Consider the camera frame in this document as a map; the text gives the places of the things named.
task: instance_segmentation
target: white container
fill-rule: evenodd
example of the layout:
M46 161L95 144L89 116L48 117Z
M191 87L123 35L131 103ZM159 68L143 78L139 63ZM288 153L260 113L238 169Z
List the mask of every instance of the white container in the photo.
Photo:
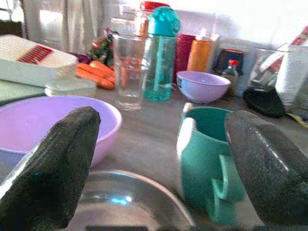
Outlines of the white container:
M63 78L56 79L46 84L45 93L48 96L80 95L94 97L96 84L88 79Z
M276 82L276 91L285 106L294 102L300 86L308 75L308 47L290 46Z
M53 52L38 65L16 61L37 45L40 44L14 35L0 36L0 79L45 87L50 80L75 75L75 56L43 45L40 46Z

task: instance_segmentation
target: water bottle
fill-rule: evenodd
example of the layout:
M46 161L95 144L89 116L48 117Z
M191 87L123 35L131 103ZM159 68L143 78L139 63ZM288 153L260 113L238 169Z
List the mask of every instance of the water bottle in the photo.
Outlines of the water bottle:
M159 7L149 17L149 38L145 43L142 66L148 68L144 96L153 101L171 96L175 42L180 21L169 7Z

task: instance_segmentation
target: stainless steel bowl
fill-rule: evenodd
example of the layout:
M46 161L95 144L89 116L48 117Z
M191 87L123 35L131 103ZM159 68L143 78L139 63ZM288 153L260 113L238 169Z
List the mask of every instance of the stainless steel bowl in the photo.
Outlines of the stainless steel bowl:
M188 230L194 221L183 204L162 185L126 171L89 174L76 213L66 231L86 226L165 226Z

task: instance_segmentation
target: orange carrot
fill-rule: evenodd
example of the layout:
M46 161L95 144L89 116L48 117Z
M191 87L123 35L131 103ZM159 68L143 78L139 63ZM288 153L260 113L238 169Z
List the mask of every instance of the orange carrot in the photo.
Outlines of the orange carrot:
M115 85L112 82L110 82L109 80L104 79L101 76L97 76L97 75L90 73L88 71L85 71L81 68L77 68L76 76L81 77L81 78L90 79L93 82L95 82L100 88L104 88L104 89L108 89L108 90L115 88Z
M113 76L111 76L111 75L107 75L107 76L105 77L105 79L109 80L109 81L112 82L112 83L115 83L115 81L116 81L115 77L113 77Z
M108 73L110 75L115 75L114 71L111 70L109 67L107 67L106 65L102 64L100 61L92 61L90 63L90 66L91 67L94 67L94 68L97 68L97 69L100 69L101 71L104 71L105 73Z
M88 64L78 64L77 67L82 69L82 70L84 70L84 71L90 72L92 74L95 74L95 75L103 77L103 78L105 78L106 75L110 75L106 71L102 71L102 70L100 70L98 68L94 68L94 67L92 67L92 66L90 66Z

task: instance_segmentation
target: red cap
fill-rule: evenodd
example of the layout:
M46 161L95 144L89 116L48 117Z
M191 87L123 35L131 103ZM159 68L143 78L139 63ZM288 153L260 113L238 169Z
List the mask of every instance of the red cap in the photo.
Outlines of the red cap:
M154 11L157 7L160 6L170 7L168 4L155 1L143 1L140 3L140 9L143 11Z
M237 60L233 60L233 59L229 60L229 65L237 66L238 64L239 64L239 61Z

